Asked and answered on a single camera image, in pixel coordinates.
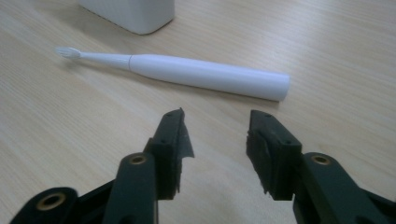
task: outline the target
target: wooden table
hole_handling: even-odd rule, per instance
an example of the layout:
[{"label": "wooden table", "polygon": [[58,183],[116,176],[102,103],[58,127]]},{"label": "wooden table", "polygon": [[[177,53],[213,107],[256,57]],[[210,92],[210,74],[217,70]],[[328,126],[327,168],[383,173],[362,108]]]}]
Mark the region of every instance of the wooden table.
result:
[{"label": "wooden table", "polygon": [[[396,2],[179,1],[173,21],[134,35],[68,0],[0,0],[0,222],[53,187],[84,194],[143,150],[164,113],[186,113],[195,159],[161,223],[295,223],[246,156],[249,111],[275,115],[359,184],[396,197]],[[157,53],[290,74],[283,102],[165,83],[56,46]]]}]

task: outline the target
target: white electric toothbrush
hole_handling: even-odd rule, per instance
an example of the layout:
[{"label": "white electric toothbrush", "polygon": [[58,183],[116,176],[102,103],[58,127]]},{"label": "white electric toothbrush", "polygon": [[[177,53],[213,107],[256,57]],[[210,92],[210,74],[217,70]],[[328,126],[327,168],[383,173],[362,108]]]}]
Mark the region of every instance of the white electric toothbrush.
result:
[{"label": "white electric toothbrush", "polygon": [[105,54],[58,47],[68,59],[87,59],[132,71],[144,77],[282,101],[290,85],[288,75],[258,69],[156,54]]}]

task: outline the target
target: screw hole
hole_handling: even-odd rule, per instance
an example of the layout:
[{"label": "screw hole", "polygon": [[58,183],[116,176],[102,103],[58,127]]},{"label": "screw hole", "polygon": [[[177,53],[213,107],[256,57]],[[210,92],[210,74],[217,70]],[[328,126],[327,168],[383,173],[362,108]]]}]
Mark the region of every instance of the screw hole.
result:
[{"label": "screw hole", "polygon": [[56,208],[66,200],[66,196],[62,192],[52,193],[41,199],[36,208],[40,211],[48,211],[52,208]]},{"label": "screw hole", "polygon": [[312,161],[316,162],[317,164],[320,165],[329,165],[331,162],[329,159],[327,159],[326,157],[323,156],[313,156],[311,157]]},{"label": "screw hole", "polygon": [[146,157],[144,156],[134,156],[132,157],[129,162],[133,165],[142,164],[146,161]]}]

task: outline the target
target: toothbrush head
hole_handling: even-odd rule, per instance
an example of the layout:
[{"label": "toothbrush head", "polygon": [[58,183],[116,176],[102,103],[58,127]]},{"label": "toothbrush head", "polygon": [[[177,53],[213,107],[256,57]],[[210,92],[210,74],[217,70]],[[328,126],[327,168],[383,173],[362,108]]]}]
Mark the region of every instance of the toothbrush head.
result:
[{"label": "toothbrush head", "polygon": [[73,49],[69,47],[57,47],[55,48],[55,51],[67,58],[67,59],[79,59],[81,57],[81,52],[78,49]]}]

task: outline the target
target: white box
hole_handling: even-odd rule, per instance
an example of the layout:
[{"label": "white box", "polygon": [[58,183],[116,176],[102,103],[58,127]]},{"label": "white box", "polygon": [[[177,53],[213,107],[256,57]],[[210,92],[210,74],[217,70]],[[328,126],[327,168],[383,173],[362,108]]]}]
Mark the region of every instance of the white box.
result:
[{"label": "white box", "polygon": [[175,17],[175,0],[78,0],[89,11],[133,33],[152,33]]}]

